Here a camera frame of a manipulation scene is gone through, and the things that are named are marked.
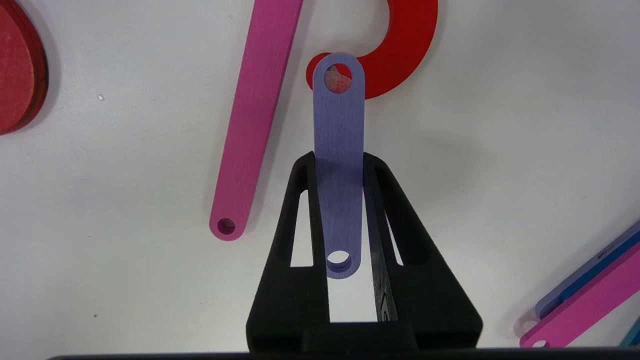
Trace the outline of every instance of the red curved piece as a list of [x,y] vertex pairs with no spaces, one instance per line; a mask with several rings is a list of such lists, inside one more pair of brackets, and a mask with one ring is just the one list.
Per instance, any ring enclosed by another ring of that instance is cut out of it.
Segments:
[[[431,45],[438,20],[438,0],[388,0],[389,29],[382,43],[358,58],[364,68],[365,99],[400,85],[420,65]],[[307,65],[307,84],[313,88],[316,65],[329,53],[316,55]],[[343,76],[348,69],[337,66]]]
[[49,83],[40,37],[14,0],[0,0],[0,135],[28,124]]

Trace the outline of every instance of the white table surface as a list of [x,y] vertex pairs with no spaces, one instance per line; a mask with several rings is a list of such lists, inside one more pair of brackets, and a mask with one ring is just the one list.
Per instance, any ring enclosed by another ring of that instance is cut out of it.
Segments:
[[[208,219],[252,2],[20,3],[51,89],[0,137],[0,357],[246,350],[289,171],[312,149],[307,62],[373,50],[386,2],[305,0],[231,243]],[[442,0],[426,59],[366,103],[365,150],[483,317],[479,346],[517,346],[516,321],[640,218],[638,18],[633,0]],[[333,321],[375,319],[367,258],[365,241],[359,271],[329,280]],[[574,344],[616,345],[639,315],[636,296]]]

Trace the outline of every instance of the pink link bar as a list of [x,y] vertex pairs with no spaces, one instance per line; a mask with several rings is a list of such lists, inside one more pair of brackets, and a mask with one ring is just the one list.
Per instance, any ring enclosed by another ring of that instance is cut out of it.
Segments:
[[302,0],[255,0],[209,227],[221,240],[244,232],[278,104]]

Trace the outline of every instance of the hole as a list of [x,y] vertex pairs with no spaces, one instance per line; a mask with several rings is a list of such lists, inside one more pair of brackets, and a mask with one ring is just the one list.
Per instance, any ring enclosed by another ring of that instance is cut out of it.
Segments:
[[229,235],[236,230],[236,224],[229,218],[222,218],[218,222],[218,230],[224,235]]
[[311,247],[311,221],[309,217],[309,192],[303,191],[298,201],[298,217],[296,231],[293,237],[293,251],[291,252],[292,268],[314,266],[314,253]]
[[351,71],[346,65],[333,65],[324,73],[324,84],[330,92],[342,94],[351,87]]
[[349,268],[351,258],[349,253],[342,250],[336,250],[326,257],[327,265],[335,272],[343,272]]
[[549,344],[547,343],[546,340],[538,340],[533,344],[533,347],[537,347],[537,348],[541,348],[541,347],[548,347]]
[[396,256],[396,263],[400,266],[404,266],[402,262],[402,257],[400,256],[400,252],[398,251],[398,245],[396,244],[396,238],[394,237],[394,232],[391,231],[391,225],[389,224],[389,218],[385,214],[385,219],[387,220],[387,227],[389,228],[389,235],[391,235],[391,245],[394,247],[394,255]]

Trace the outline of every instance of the black metal piece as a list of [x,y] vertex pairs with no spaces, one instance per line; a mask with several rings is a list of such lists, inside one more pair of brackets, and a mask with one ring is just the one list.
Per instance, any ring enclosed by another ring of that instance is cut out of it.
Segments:
[[[308,190],[314,264],[291,267],[300,194]],[[291,169],[269,257],[246,322],[250,350],[300,351],[303,332],[329,323],[329,294],[316,186],[316,159],[310,152]]]
[[410,324],[420,349],[475,347],[482,318],[387,164],[367,153],[363,185],[378,321]]
[[[250,351],[375,352],[474,347],[482,319],[387,165],[364,155],[364,193],[378,323],[329,321],[315,157],[293,166],[246,324]],[[314,264],[292,268],[300,193],[308,190]],[[404,266],[395,261],[387,218]]]

